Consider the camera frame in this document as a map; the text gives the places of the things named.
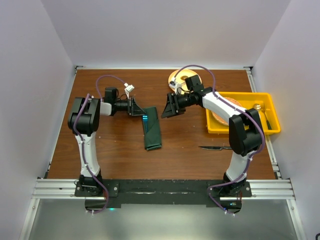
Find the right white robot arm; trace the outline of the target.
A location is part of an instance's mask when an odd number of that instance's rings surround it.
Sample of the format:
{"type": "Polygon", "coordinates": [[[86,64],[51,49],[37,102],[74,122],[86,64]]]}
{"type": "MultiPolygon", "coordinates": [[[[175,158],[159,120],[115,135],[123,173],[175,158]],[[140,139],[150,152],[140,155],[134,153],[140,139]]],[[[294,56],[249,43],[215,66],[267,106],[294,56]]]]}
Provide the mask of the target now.
{"type": "Polygon", "coordinates": [[[247,179],[247,171],[253,156],[265,145],[260,115],[254,108],[245,109],[222,97],[212,87],[205,88],[198,75],[185,79],[187,93],[167,94],[166,106],[162,118],[182,115],[186,107],[198,105],[217,113],[228,122],[229,145],[233,151],[228,169],[224,173],[223,183],[212,185],[208,190],[222,188],[230,197],[235,196],[247,179]]]}

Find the gold spoon in bin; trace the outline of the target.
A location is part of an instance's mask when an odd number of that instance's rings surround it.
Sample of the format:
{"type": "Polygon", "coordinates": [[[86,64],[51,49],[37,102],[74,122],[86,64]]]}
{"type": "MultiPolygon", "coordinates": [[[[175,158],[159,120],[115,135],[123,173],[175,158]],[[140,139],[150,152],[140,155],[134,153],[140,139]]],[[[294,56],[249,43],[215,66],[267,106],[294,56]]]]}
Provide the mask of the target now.
{"type": "Polygon", "coordinates": [[[255,104],[253,105],[253,108],[256,109],[256,110],[259,112],[259,115],[260,115],[260,116],[264,116],[265,118],[267,118],[267,116],[266,116],[266,110],[265,110],[263,104],[255,103],[255,104]]]}

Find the aluminium frame rail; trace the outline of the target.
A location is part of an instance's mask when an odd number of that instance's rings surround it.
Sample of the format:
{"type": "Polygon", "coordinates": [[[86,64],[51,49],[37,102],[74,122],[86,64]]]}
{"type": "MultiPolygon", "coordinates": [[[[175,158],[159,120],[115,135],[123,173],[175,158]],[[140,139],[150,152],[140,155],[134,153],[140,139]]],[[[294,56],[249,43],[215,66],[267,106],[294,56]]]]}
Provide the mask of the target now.
{"type": "MultiPolygon", "coordinates": [[[[296,198],[289,179],[249,179],[248,182],[253,199],[294,200],[296,198]]],[[[31,197],[33,199],[73,199],[75,190],[74,179],[37,179],[31,197]]]]}

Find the yellow round plate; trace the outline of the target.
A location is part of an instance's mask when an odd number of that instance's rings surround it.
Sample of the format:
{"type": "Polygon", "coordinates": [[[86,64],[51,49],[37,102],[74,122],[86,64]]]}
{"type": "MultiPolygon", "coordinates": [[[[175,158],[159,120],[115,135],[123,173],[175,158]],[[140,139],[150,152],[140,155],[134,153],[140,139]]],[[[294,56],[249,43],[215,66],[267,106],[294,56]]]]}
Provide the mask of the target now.
{"type": "Polygon", "coordinates": [[[177,74],[177,76],[175,76],[177,72],[178,72],[178,70],[175,70],[174,72],[172,72],[170,74],[170,76],[168,77],[168,84],[172,78],[176,78],[176,81],[182,85],[183,92],[185,90],[188,91],[185,79],[192,77],[192,76],[195,76],[197,73],[193,70],[190,70],[190,69],[183,69],[182,71],[180,71],[177,74]]]}

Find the dark green cloth napkin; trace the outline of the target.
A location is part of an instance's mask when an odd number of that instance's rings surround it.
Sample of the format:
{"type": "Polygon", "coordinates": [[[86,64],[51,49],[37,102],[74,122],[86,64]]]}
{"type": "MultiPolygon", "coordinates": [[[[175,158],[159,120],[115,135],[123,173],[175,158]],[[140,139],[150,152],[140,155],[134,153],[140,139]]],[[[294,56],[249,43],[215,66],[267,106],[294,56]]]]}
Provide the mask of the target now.
{"type": "Polygon", "coordinates": [[[146,151],[157,150],[162,147],[162,135],[160,128],[160,121],[158,118],[157,108],[155,106],[144,108],[145,115],[148,116],[148,132],[145,133],[144,124],[142,120],[144,133],[144,148],[146,151]]]}

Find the orange woven coaster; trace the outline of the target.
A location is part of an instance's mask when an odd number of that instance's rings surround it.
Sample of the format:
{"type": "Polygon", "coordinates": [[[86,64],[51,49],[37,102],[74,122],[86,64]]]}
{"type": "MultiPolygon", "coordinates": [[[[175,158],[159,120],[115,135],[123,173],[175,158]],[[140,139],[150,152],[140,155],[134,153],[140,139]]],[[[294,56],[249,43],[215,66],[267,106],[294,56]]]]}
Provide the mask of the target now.
{"type": "MultiPolygon", "coordinates": [[[[225,97],[226,100],[230,101],[231,103],[239,106],[239,107],[243,107],[237,100],[235,100],[234,98],[231,97],[225,97]]],[[[211,115],[214,117],[214,119],[216,121],[218,121],[220,124],[224,125],[224,126],[228,126],[229,124],[217,113],[211,111],[211,115]]]]}

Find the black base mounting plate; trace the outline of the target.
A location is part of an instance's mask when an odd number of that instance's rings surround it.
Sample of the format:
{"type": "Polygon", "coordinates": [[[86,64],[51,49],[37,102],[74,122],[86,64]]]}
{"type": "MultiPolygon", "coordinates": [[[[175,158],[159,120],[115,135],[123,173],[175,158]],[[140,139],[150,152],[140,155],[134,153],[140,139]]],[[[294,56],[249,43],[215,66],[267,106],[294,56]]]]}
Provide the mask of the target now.
{"type": "Polygon", "coordinates": [[[123,205],[205,205],[219,202],[227,210],[240,210],[241,199],[252,196],[248,181],[222,186],[222,180],[104,179],[108,208],[123,205]]]}

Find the dark handled utensil in bin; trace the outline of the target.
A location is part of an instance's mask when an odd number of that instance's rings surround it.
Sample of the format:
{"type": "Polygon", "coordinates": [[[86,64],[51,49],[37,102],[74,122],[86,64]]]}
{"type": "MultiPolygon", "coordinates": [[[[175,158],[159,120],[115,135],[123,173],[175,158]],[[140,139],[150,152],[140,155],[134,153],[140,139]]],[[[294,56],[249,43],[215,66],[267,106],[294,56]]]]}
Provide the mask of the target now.
{"type": "Polygon", "coordinates": [[[265,120],[266,120],[268,130],[272,130],[272,126],[271,126],[270,121],[268,119],[266,109],[264,110],[264,115],[265,115],[265,120]]]}

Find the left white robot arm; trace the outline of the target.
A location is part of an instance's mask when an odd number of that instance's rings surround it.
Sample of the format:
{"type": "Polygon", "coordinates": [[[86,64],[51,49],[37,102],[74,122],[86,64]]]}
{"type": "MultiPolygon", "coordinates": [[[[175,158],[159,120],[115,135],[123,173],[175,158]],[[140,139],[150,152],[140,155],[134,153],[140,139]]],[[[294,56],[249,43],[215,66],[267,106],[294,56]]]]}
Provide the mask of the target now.
{"type": "Polygon", "coordinates": [[[107,87],[103,98],[94,98],[89,93],[86,97],[75,98],[67,125],[72,130],[79,149],[81,169],[76,183],[79,192],[87,192],[91,196],[107,193],[96,150],[100,116],[114,116],[119,111],[127,112],[132,117],[143,116],[146,112],[130,96],[134,88],[132,84],[124,84],[126,99],[118,97],[118,89],[115,87],[107,87]]]}

